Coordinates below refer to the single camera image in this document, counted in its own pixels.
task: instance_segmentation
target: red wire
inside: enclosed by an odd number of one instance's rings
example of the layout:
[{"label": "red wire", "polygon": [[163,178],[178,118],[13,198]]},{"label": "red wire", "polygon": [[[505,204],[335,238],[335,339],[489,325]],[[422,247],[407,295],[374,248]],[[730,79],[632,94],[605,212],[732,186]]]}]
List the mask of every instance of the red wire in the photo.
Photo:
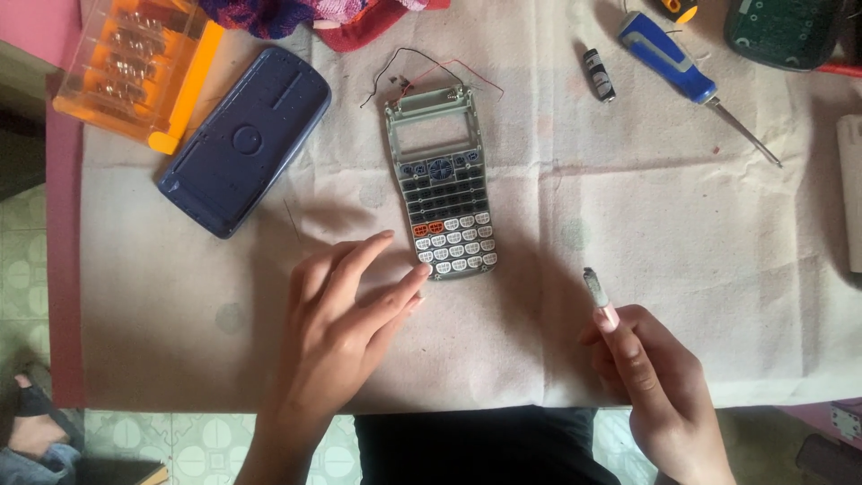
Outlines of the red wire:
[{"label": "red wire", "polygon": [[487,83],[487,84],[489,84],[489,85],[492,85],[492,86],[496,87],[498,90],[500,90],[500,97],[497,99],[497,101],[499,101],[499,100],[503,99],[503,95],[504,95],[504,94],[506,94],[506,91],[505,91],[502,87],[500,87],[500,86],[498,86],[498,85],[495,85],[494,83],[490,82],[488,79],[483,78],[481,74],[479,74],[479,73],[478,73],[478,72],[476,72],[476,71],[473,71],[473,70],[472,70],[472,69],[471,69],[467,64],[465,64],[465,63],[461,62],[460,60],[452,59],[452,60],[447,60],[446,62],[442,62],[442,63],[438,64],[437,66],[434,66],[434,67],[432,67],[432,68],[428,69],[426,72],[423,72],[423,73],[422,73],[418,78],[413,79],[412,81],[408,82],[408,83],[407,83],[407,85],[406,85],[406,86],[404,86],[404,90],[403,90],[403,91],[401,91],[401,96],[399,96],[399,97],[398,97],[398,99],[396,100],[396,103],[397,103],[397,102],[399,102],[399,101],[401,101],[401,98],[403,98],[403,97],[404,97],[404,95],[406,95],[406,94],[407,94],[407,90],[408,90],[408,89],[410,89],[410,87],[411,87],[415,82],[419,81],[419,79],[424,78],[426,74],[428,74],[429,72],[433,71],[434,69],[436,69],[436,68],[438,68],[438,67],[443,67],[443,66],[445,66],[445,65],[447,65],[447,64],[452,64],[453,62],[457,62],[457,63],[459,63],[460,65],[464,66],[464,67],[467,69],[467,71],[472,72],[472,73],[473,73],[473,75],[474,75],[474,76],[476,76],[477,78],[482,79],[485,83]]}]

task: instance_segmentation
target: right hand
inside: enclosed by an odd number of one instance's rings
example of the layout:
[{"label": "right hand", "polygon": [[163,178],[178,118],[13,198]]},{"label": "right hand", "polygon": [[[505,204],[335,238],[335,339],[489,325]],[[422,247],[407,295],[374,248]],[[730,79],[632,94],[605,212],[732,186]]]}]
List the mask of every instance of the right hand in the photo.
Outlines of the right hand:
[{"label": "right hand", "polygon": [[682,485],[733,485],[703,366],[650,312],[617,309],[620,325],[602,333],[604,315],[580,337],[593,347],[592,366],[606,388],[631,403],[635,443]]}]

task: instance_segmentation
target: pink pen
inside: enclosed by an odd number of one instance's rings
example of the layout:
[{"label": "pink pen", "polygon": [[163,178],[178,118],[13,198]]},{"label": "pink pen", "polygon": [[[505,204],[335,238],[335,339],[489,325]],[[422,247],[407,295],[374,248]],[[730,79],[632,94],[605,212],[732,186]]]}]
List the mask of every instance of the pink pen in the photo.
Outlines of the pink pen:
[{"label": "pink pen", "polygon": [[596,272],[592,268],[584,268],[584,281],[586,281],[587,288],[590,290],[593,303],[606,318],[602,322],[597,322],[598,330],[602,333],[610,333],[616,330],[616,327],[620,324],[620,316],[616,314],[614,305],[610,303],[608,295],[602,290],[602,285],[598,282],[598,276],[596,276]]}]

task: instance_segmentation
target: disassembled calculator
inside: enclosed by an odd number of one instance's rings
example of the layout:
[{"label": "disassembled calculator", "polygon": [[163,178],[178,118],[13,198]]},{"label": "disassembled calculator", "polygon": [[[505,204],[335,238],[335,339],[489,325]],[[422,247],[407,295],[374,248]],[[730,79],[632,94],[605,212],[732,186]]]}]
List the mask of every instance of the disassembled calculator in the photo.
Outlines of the disassembled calculator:
[{"label": "disassembled calculator", "polygon": [[[433,267],[430,280],[454,280],[497,265],[485,159],[469,87],[456,85],[390,101],[386,134],[399,189],[407,205],[419,261]],[[441,117],[463,116],[466,141],[404,153],[397,129]]]}]

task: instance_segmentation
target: black wire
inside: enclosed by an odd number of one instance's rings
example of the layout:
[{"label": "black wire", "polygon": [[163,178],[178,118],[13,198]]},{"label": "black wire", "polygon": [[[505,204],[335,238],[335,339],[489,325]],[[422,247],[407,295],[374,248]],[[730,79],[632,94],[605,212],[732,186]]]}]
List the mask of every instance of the black wire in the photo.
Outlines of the black wire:
[{"label": "black wire", "polygon": [[462,81],[461,78],[456,76],[452,71],[449,71],[448,69],[446,69],[445,66],[441,66],[440,63],[437,62],[436,60],[431,59],[426,54],[423,54],[423,53],[417,51],[416,49],[411,49],[410,47],[399,47],[398,50],[395,51],[395,54],[392,55],[392,59],[390,59],[389,62],[386,63],[386,67],[383,68],[383,71],[380,71],[380,74],[378,74],[378,76],[374,79],[374,91],[372,91],[372,93],[368,95],[368,99],[366,99],[363,104],[359,105],[360,108],[365,106],[366,104],[368,104],[368,102],[371,101],[372,98],[374,98],[374,95],[377,94],[377,84],[378,84],[378,81],[380,80],[380,77],[384,75],[384,73],[386,72],[387,69],[389,69],[389,66],[392,65],[392,62],[395,61],[395,58],[398,57],[398,53],[400,53],[401,51],[415,52],[415,53],[421,55],[422,57],[424,57],[425,59],[430,60],[431,62],[434,62],[437,66],[440,66],[441,69],[443,69],[444,71],[446,71],[450,75],[452,75],[453,78],[456,78],[458,80],[458,82],[461,83],[462,87],[464,86],[464,81]]}]

